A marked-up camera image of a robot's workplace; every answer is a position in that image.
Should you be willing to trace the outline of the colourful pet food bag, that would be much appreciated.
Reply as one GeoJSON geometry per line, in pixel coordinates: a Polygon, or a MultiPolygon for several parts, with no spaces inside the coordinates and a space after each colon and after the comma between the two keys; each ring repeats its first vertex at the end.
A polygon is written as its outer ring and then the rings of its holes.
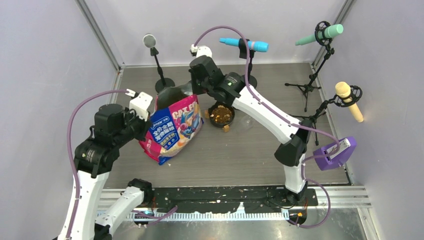
{"type": "Polygon", "coordinates": [[[175,157],[201,130],[203,118],[192,83],[166,87],[154,102],[151,127],[139,141],[144,153],[159,165],[175,157]]]}

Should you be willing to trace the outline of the near black pet bowl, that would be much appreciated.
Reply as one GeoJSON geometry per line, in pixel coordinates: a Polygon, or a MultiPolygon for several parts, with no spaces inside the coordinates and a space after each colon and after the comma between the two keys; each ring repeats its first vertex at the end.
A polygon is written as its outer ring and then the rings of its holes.
{"type": "Polygon", "coordinates": [[[204,111],[204,116],[216,128],[222,129],[224,133],[230,131],[230,125],[235,119],[235,109],[223,102],[216,101],[204,111]]]}

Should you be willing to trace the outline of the clear plastic scoop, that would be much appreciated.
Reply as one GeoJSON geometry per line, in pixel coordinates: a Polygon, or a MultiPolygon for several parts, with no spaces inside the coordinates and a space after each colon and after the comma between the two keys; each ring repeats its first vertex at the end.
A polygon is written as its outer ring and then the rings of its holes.
{"type": "Polygon", "coordinates": [[[256,120],[250,115],[243,116],[236,124],[236,130],[239,133],[249,131],[256,123],[256,120]]]}

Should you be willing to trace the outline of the purple metronome box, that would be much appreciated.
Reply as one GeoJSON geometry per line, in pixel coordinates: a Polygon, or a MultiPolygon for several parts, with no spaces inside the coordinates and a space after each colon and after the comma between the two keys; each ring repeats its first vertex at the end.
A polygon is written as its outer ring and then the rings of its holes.
{"type": "Polygon", "coordinates": [[[339,140],[339,148],[335,143],[328,144],[313,152],[314,156],[332,155],[326,157],[316,157],[314,160],[321,171],[327,171],[342,167],[352,156],[357,147],[357,141],[353,136],[349,136],[339,140]]]}

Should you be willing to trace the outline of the yellow microphone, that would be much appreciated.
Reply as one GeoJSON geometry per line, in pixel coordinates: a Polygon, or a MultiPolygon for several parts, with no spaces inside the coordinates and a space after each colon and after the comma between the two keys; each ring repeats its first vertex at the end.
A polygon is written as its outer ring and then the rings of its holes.
{"type": "Polygon", "coordinates": [[[357,105],[358,96],[356,96],[355,88],[348,85],[344,81],[340,81],[335,85],[335,93],[341,99],[342,105],[347,107],[354,119],[358,123],[362,123],[364,121],[364,117],[362,112],[360,111],[357,105]]]}

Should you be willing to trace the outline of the round silver microphone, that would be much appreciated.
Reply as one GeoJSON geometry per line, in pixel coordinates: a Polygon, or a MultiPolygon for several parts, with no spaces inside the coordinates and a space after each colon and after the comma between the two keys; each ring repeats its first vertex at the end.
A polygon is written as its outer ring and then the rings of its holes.
{"type": "Polygon", "coordinates": [[[151,49],[156,46],[157,39],[155,38],[154,35],[148,33],[143,37],[142,42],[147,48],[151,49]]]}

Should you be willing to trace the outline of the kibble in near bowl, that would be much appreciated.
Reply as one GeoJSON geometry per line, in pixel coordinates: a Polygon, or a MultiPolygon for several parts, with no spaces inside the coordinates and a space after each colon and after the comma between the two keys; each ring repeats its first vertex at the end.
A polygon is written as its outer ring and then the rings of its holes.
{"type": "Polygon", "coordinates": [[[228,107],[218,105],[212,110],[210,117],[217,124],[226,124],[232,120],[233,113],[228,107]]]}

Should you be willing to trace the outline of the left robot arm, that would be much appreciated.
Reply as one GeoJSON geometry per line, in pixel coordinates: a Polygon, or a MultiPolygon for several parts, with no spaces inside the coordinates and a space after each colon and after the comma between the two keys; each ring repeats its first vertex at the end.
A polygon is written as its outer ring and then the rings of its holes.
{"type": "Polygon", "coordinates": [[[102,191],[120,148],[133,139],[146,137],[151,126],[148,107],[147,103],[132,103],[129,107],[113,103],[99,108],[90,136],[74,152],[79,186],[72,192],[77,194],[78,206],[70,202],[58,240],[110,240],[133,209],[153,202],[152,184],[135,178],[118,200],[98,215],[102,191]]]}

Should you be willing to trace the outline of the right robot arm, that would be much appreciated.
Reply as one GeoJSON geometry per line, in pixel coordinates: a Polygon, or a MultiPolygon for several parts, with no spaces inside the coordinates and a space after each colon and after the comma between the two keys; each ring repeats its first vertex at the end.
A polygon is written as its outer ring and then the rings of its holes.
{"type": "Polygon", "coordinates": [[[298,120],[264,99],[246,78],[236,72],[223,73],[214,60],[206,55],[196,57],[189,64],[191,86],[195,94],[208,94],[216,101],[231,105],[252,117],[280,142],[274,153],[283,165],[285,198],[291,205],[299,205],[306,197],[308,182],[303,176],[310,138],[309,120],[298,120]]]}

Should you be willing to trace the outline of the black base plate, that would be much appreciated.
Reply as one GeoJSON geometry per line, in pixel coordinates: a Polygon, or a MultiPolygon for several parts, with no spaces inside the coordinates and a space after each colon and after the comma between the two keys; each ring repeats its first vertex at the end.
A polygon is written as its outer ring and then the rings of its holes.
{"type": "Polygon", "coordinates": [[[177,213],[235,213],[243,207],[247,214],[277,213],[295,207],[316,207],[316,191],[308,188],[300,200],[289,196],[283,186],[160,187],[146,207],[162,213],[177,206],[177,213]]]}

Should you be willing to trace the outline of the green microphone tripod stand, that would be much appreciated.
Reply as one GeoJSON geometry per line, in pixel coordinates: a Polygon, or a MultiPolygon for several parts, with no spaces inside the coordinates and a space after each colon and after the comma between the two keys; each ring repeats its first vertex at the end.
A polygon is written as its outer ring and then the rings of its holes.
{"type": "MultiPolygon", "coordinates": [[[[327,21],[321,21],[319,22],[314,29],[314,34],[316,34],[316,31],[318,30],[323,30],[325,27],[329,27],[331,26],[331,24],[327,21]]],[[[335,53],[334,48],[331,47],[331,43],[333,41],[334,38],[331,39],[327,39],[327,40],[317,40],[316,42],[325,48],[326,50],[326,54],[324,55],[324,59],[322,61],[322,63],[320,64],[320,66],[318,67],[318,69],[313,73],[310,74],[309,77],[309,83],[308,84],[293,84],[293,83],[285,83],[284,85],[286,87],[297,87],[300,92],[302,93],[302,95],[305,98],[305,105],[304,105],[304,112],[306,113],[308,111],[308,97],[309,97],[309,93],[312,93],[314,91],[314,89],[320,90],[321,87],[320,86],[313,86],[313,82],[317,79],[318,74],[320,72],[320,70],[322,69],[322,67],[324,66],[325,62],[335,53]]]]}

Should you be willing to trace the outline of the green microphone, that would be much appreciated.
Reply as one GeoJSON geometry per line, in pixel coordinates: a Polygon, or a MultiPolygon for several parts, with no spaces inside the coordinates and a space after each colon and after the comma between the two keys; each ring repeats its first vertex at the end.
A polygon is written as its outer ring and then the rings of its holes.
{"type": "Polygon", "coordinates": [[[317,30],[316,34],[311,34],[309,36],[303,37],[300,40],[295,42],[296,46],[303,46],[318,40],[329,40],[341,35],[344,31],[342,24],[335,24],[325,27],[324,29],[317,30]]]}

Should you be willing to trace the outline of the yellow microphone tripod stand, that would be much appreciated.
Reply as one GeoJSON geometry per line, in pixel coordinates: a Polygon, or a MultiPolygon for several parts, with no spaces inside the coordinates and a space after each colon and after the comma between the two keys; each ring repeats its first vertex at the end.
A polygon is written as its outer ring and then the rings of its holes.
{"type": "MultiPolygon", "coordinates": [[[[358,102],[363,96],[363,91],[359,86],[351,85],[351,87],[354,87],[355,92],[357,91],[355,95],[359,97],[359,99],[357,99],[358,102]]],[[[310,139],[311,132],[317,132],[317,129],[314,128],[314,124],[316,123],[317,119],[327,110],[328,105],[331,104],[334,104],[339,108],[347,108],[346,106],[342,105],[342,100],[336,95],[336,93],[332,98],[324,100],[323,103],[321,103],[321,105],[315,110],[315,114],[301,117],[299,125],[301,127],[306,127],[307,129],[300,128],[297,133],[291,135],[291,140],[288,144],[291,148],[296,147],[301,151],[304,150],[310,139]]]]}

